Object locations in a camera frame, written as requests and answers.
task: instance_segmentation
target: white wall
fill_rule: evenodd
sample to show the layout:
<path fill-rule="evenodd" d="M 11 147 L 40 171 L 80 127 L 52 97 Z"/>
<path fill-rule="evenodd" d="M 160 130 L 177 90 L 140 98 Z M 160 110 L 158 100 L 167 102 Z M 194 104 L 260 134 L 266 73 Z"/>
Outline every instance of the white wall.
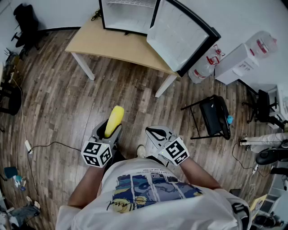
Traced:
<path fill-rule="evenodd" d="M 12 9 L 8 0 L 0 1 L 0 62 L 5 63 L 7 56 L 4 53 L 4 49 L 8 48 L 11 51 L 17 53 L 20 52 L 21 48 L 16 48 L 16 39 L 11 41 L 13 35 L 16 32 L 20 32 L 20 28 L 17 21 L 14 18 Z"/>
<path fill-rule="evenodd" d="M 218 46 L 226 54 L 260 30 L 269 32 L 279 50 L 260 61 L 260 68 L 242 78 L 255 89 L 275 84 L 288 87 L 288 9 L 280 0 L 181 0 L 221 35 Z"/>
<path fill-rule="evenodd" d="M 10 0 L 14 10 L 20 3 L 32 4 L 41 29 L 80 27 L 99 7 L 98 0 Z M 222 38 L 217 42 L 226 54 L 246 42 L 257 31 L 265 30 L 278 40 L 279 50 L 260 61 L 260 68 L 243 80 L 255 89 L 270 89 L 275 84 L 288 87 L 288 10 L 280 0 L 181 0 L 215 27 Z M 0 29 L 3 20 L 0 18 Z M 5 44 L 12 37 L 13 27 Z M 0 49 L 3 38 L 0 37 Z"/>
<path fill-rule="evenodd" d="M 31 4 L 40 30 L 81 27 L 99 8 L 98 0 L 11 0 L 11 8 Z"/>

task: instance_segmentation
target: power adapter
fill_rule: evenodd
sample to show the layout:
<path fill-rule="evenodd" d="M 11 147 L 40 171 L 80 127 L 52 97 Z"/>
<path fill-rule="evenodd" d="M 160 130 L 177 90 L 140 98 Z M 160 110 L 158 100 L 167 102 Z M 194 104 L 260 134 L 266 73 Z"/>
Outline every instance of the power adapter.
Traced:
<path fill-rule="evenodd" d="M 252 171 L 252 175 L 254 175 L 257 172 L 258 168 L 259 168 L 259 165 L 256 164 L 255 168 Z"/>
<path fill-rule="evenodd" d="M 31 148 L 31 145 L 30 145 L 28 140 L 25 141 L 25 145 L 26 145 L 26 148 L 27 148 L 27 150 L 29 152 L 32 148 Z"/>

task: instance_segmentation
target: shoe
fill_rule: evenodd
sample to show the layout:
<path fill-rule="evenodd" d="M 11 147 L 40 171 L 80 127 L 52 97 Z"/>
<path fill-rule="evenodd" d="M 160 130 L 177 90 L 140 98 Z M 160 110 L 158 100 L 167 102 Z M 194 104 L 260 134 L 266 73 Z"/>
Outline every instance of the shoe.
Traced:
<path fill-rule="evenodd" d="M 37 201 L 34 202 L 34 206 L 40 209 L 40 204 Z"/>
<path fill-rule="evenodd" d="M 137 157 L 145 158 L 146 157 L 146 149 L 144 145 L 139 145 L 137 147 Z"/>
<path fill-rule="evenodd" d="M 241 137 L 241 140 L 244 140 L 244 139 L 247 138 L 247 137 L 248 137 L 248 135 L 244 133 L 244 134 L 242 135 L 242 137 Z"/>
<path fill-rule="evenodd" d="M 26 197 L 26 200 L 27 200 L 28 202 L 32 203 L 32 200 L 31 200 L 31 198 L 30 198 L 29 196 Z"/>

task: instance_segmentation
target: black cable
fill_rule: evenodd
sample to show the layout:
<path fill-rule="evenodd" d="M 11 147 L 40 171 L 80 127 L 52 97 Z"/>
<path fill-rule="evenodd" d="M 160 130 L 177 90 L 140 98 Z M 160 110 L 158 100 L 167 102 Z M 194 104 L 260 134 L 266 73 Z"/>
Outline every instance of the black cable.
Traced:
<path fill-rule="evenodd" d="M 232 149 L 232 156 L 234 157 L 234 159 L 240 163 L 240 165 L 241 165 L 241 167 L 242 167 L 243 169 L 254 169 L 254 168 L 252 168 L 252 167 L 245 168 L 245 167 L 242 165 L 242 163 L 240 162 L 240 160 L 238 160 L 238 159 L 233 155 L 234 148 L 235 148 L 235 146 L 236 146 L 237 144 L 238 144 L 238 142 L 235 143 L 235 145 L 233 146 L 233 149 Z M 263 176 L 263 175 L 259 172 L 259 170 L 257 170 L 257 172 L 258 172 L 262 177 L 266 177 L 266 176 L 270 175 L 270 173 L 268 173 L 266 176 Z"/>
<path fill-rule="evenodd" d="M 52 142 L 52 143 L 50 143 L 50 144 L 48 144 L 48 145 L 46 145 L 46 146 L 34 146 L 34 147 L 32 147 L 32 148 L 27 152 L 27 159 L 28 159 L 28 163 L 29 163 L 29 167 L 30 167 L 30 171 L 31 171 L 32 179 L 33 179 L 33 184 L 34 184 L 34 188 L 35 188 L 35 191 L 36 191 L 36 194 L 37 194 L 38 197 L 39 197 L 39 194 L 38 194 L 38 191 L 37 191 L 37 189 L 36 189 L 36 184 L 35 184 L 35 180 L 34 180 L 34 176 L 33 176 L 33 172 L 32 172 L 32 167 L 31 167 L 30 161 L 29 161 L 29 153 L 30 153 L 34 148 L 37 148 L 37 147 L 49 147 L 50 145 L 52 145 L 52 144 L 54 144 L 54 143 L 57 143 L 57 144 L 60 144 L 60 145 L 65 146 L 65 147 L 68 147 L 68 148 L 70 148 L 70 149 L 74 149 L 74 150 L 77 150 L 77 151 L 81 152 L 80 149 L 73 148 L 73 147 L 71 147 L 71 146 L 65 145 L 65 144 L 60 143 L 60 142 Z"/>
<path fill-rule="evenodd" d="M 5 179 L 1 174 L 0 174 L 0 177 L 1 177 L 4 181 L 7 181 L 7 179 Z"/>
<path fill-rule="evenodd" d="M 77 150 L 77 151 L 81 152 L 80 149 L 73 148 L 73 147 L 68 146 L 68 145 L 65 145 L 65 144 L 63 144 L 63 143 L 60 143 L 60 142 L 52 142 L 52 143 L 50 143 L 49 145 L 46 145 L 46 146 L 34 146 L 34 147 L 32 147 L 32 148 L 28 151 L 28 153 L 30 153 L 34 148 L 37 148 L 37 147 L 49 147 L 50 145 L 52 145 L 52 144 L 54 144 L 54 143 L 57 143 L 57 144 L 66 146 L 66 147 L 68 147 L 68 148 L 70 148 L 70 149 L 74 149 L 74 150 Z"/>
<path fill-rule="evenodd" d="M 98 17 L 101 17 L 100 9 L 95 12 L 95 15 L 91 18 L 91 21 L 94 21 Z"/>

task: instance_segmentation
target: white cable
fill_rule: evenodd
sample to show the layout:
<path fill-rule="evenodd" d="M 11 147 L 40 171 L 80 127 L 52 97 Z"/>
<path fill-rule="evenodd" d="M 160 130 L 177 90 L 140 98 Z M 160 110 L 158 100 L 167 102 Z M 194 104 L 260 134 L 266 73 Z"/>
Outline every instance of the white cable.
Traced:
<path fill-rule="evenodd" d="M 251 173 L 249 176 L 249 189 L 248 189 L 248 201 L 247 203 L 250 203 L 250 199 L 253 197 L 255 189 L 256 189 L 256 184 L 251 184 L 251 177 L 253 176 L 253 174 Z"/>
<path fill-rule="evenodd" d="M 27 137 L 26 137 L 26 131 L 25 131 L 25 125 L 24 125 L 24 115 L 23 115 L 23 95 L 22 95 L 22 90 L 21 90 L 21 88 L 19 87 L 19 85 L 16 83 L 16 81 L 13 79 L 13 77 L 12 77 L 12 80 L 15 82 L 15 84 L 18 86 L 18 88 L 20 89 L 20 92 L 21 92 L 21 111 L 22 111 L 22 122 L 23 122 L 23 128 L 24 128 L 25 140 L 27 140 Z"/>

